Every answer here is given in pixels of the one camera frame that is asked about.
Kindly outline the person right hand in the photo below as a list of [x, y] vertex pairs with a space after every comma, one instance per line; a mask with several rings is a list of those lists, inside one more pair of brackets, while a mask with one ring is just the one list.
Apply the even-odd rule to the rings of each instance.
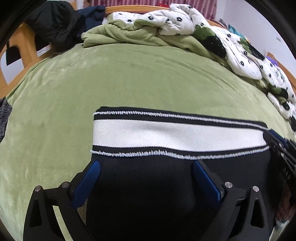
[[295, 214], [295, 207], [290, 204], [291, 192], [288, 185], [285, 185], [278, 210], [276, 212], [276, 221], [285, 223], [291, 221]]

